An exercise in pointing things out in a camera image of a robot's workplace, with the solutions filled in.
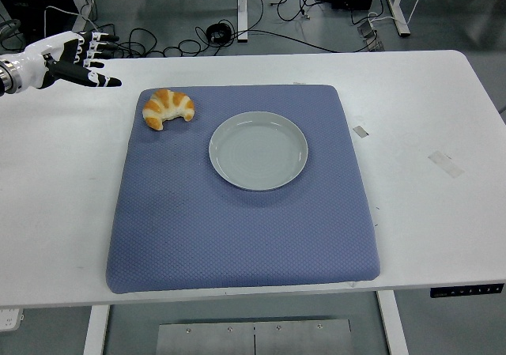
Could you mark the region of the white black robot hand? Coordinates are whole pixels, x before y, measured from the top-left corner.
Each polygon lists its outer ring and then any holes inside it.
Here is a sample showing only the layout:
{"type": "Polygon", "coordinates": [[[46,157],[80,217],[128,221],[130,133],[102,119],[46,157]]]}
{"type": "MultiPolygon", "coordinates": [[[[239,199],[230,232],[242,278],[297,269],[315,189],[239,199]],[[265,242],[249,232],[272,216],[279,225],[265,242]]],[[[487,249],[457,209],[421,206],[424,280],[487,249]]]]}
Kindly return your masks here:
{"type": "Polygon", "coordinates": [[[98,72],[109,57],[116,36],[102,32],[67,31],[28,45],[20,54],[7,57],[15,74],[13,91],[45,89],[58,80],[86,87],[119,87],[122,82],[98,72]]]}

